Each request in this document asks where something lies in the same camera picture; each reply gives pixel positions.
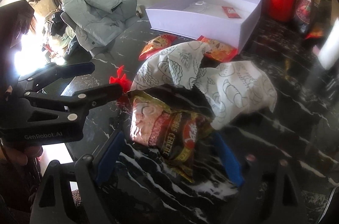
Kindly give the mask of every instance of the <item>cardboard box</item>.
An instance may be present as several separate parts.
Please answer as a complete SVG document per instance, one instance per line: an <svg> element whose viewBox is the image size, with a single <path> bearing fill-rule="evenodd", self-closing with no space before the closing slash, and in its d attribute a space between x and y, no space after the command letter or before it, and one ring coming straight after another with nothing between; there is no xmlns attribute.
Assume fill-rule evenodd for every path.
<svg viewBox="0 0 339 224"><path fill-rule="evenodd" d="M201 13L190 7L198 1L207 3L207 9ZM241 18L228 18L222 6L233 7ZM203 35L240 51L259 20L261 0L165 0L146 12L152 29L192 39Z"/></svg>

